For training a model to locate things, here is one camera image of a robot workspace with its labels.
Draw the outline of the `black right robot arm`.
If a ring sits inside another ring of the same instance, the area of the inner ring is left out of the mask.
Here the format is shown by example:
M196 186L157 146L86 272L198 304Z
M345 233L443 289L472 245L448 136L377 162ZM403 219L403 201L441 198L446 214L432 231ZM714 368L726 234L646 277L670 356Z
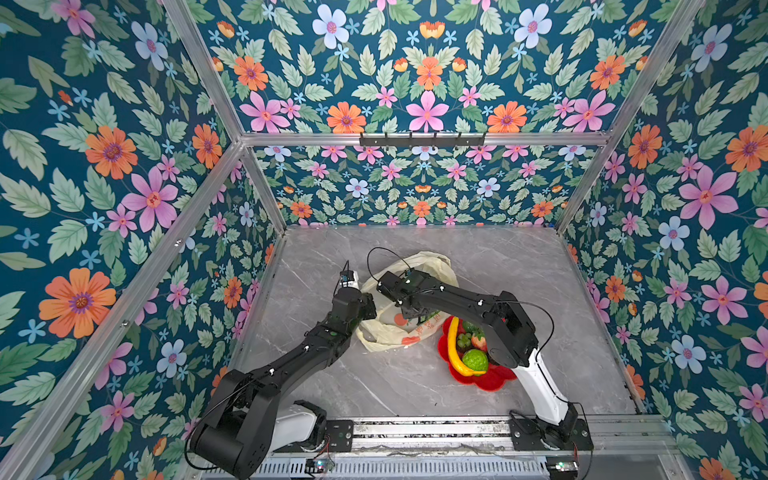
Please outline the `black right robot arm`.
M402 275L382 274L376 289L394 301L405 317L436 310L481 327L490 359L514 372L533 403L531 429L551 448L562 448L571 441L578 412L543 363L536 328L524 302L506 291L474 293L415 269Z

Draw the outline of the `red fake strawberry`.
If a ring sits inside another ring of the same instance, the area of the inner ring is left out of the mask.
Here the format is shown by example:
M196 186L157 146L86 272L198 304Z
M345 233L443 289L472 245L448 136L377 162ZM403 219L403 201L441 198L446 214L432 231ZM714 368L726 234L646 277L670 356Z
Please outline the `red fake strawberry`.
M484 335L473 334L471 337L471 343L474 349L478 349L483 352L487 351L487 343Z

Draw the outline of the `yellow fake banana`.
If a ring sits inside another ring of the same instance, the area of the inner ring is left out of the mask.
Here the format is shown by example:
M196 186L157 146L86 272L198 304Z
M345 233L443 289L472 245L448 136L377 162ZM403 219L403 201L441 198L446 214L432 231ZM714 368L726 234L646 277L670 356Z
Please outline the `yellow fake banana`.
M447 353L448 353L449 363L457 371L458 374L464 377L481 376L481 375L473 375L472 371L469 370L462 363L462 359L459 357L458 350L456 348L456 338L458 336L459 319L455 316L450 317L448 320L448 325L449 327L448 327L448 333L447 333Z

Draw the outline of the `cream plastic fruit-print bag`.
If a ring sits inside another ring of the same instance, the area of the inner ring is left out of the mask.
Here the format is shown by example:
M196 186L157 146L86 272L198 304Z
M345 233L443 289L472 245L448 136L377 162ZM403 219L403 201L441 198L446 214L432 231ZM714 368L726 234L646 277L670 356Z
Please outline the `cream plastic fruit-print bag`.
M383 352L386 350L407 348L419 343L442 329L449 314L436 311L437 315L430 321L410 328L408 320L402 314L401 309L392 300L387 299L376 290L377 279L385 272L402 274L407 265L431 274L447 285L458 286L457 276L452 268L449 257L431 251L420 251L406 257L405 260L397 260L390 266L374 274L376 279L369 279L362 287L365 293L371 293L376 305L377 317L374 320L364 320L355 330L355 335L369 352Z

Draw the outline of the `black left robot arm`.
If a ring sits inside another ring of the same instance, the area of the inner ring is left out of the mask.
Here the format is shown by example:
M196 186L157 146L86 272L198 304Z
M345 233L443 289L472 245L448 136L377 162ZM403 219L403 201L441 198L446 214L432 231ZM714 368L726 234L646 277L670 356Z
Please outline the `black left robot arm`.
M330 311L298 346L263 367L224 375L187 438L187 456L208 461L210 470L247 479L275 450L313 452L325 446L326 411L308 401L288 405L283 400L333 365L348 350L359 324L376 317L373 296L360 290L358 280L349 268L340 272Z

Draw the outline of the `green fake grapes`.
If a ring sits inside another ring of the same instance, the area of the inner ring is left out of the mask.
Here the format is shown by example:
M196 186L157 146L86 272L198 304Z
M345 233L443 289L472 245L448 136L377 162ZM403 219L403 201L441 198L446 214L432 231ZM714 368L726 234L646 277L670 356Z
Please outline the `green fake grapes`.
M408 326L410 328L416 328L417 326L420 326L425 322L430 321L436 315L437 315L436 311L427 311L426 313L419 314L416 317L413 317L408 320Z

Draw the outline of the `red flower-shaped plastic bowl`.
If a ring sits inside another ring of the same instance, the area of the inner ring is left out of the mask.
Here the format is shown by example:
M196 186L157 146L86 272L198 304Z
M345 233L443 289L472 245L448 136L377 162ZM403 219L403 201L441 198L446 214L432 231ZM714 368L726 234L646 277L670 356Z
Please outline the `red flower-shaped plastic bowl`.
M459 384L497 392L506 383L517 380L510 369L490 359L481 329L472 324L464 326L458 317L451 316L445 321L437 349L451 376Z

